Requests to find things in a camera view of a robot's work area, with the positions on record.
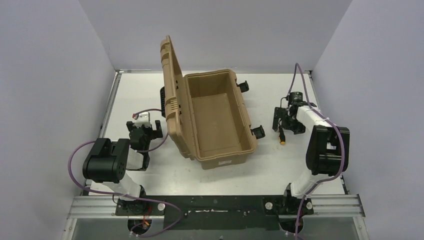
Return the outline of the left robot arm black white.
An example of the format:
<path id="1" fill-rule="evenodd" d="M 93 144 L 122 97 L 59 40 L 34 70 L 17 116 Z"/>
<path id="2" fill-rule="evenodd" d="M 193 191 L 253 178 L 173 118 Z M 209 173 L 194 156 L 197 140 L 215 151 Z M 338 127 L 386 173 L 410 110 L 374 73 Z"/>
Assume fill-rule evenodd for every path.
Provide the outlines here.
<path id="1" fill-rule="evenodd" d="M 100 183 L 112 190 L 120 200 L 129 201 L 128 208 L 137 216 L 148 210 L 148 201 L 142 185 L 127 174 L 129 171 L 146 171 L 150 163 L 150 144 L 164 137 L 160 120 L 153 129 L 149 120 L 127 121 L 128 138 L 112 141 L 98 138 L 87 155 L 82 173 L 87 180 Z"/>

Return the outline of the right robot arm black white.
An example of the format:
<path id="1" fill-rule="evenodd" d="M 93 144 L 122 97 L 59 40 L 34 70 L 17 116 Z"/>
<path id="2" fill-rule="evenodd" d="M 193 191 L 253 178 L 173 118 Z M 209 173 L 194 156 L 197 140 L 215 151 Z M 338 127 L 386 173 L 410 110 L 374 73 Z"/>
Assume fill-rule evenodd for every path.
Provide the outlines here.
<path id="1" fill-rule="evenodd" d="M 278 133 L 280 144 L 285 144 L 284 131 L 295 135 L 311 133 L 305 154 L 306 170 L 284 191 L 282 209 L 293 215 L 312 209 L 308 197 L 317 186 L 346 171 L 349 161 L 350 130 L 330 122 L 303 93 L 290 92 L 285 97 L 287 107 L 275 107 L 272 129 Z"/>

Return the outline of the yellow black handled screwdriver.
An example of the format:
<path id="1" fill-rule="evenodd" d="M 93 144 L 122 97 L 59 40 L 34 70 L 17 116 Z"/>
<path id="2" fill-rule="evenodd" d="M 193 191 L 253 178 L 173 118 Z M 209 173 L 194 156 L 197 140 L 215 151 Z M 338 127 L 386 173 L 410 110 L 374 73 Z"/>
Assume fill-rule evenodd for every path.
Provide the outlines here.
<path id="1" fill-rule="evenodd" d="M 284 145 L 286 143 L 286 136 L 284 133 L 284 128 L 282 126 L 278 127 L 278 131 L 279 131 L 279 142 L 281 145 Z"/>

